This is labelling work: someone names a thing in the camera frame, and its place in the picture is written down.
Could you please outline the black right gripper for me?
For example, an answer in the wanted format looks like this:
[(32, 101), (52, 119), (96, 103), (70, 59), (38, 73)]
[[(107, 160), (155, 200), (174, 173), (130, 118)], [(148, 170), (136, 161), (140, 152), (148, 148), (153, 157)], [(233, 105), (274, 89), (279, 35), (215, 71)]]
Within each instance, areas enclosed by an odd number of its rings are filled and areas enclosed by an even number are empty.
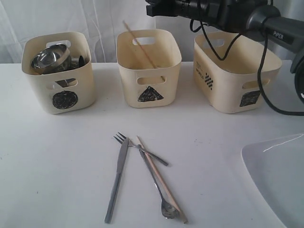
[(226, 0), (148, 0), (147, 3), (150, 17), (184, 17), (215, 26), (228, 25)]

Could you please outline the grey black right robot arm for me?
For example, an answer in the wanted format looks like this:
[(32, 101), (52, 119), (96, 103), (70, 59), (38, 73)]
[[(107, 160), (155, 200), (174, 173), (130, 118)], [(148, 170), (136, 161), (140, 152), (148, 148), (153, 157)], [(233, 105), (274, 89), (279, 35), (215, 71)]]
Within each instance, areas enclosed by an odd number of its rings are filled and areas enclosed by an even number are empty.
[(149, 0), (150, 17), (184, 17), (261, 42), (266, 38), (295, 54), (290, 72), (304, 99), (304, 23), (281, 16), (267, 0)]

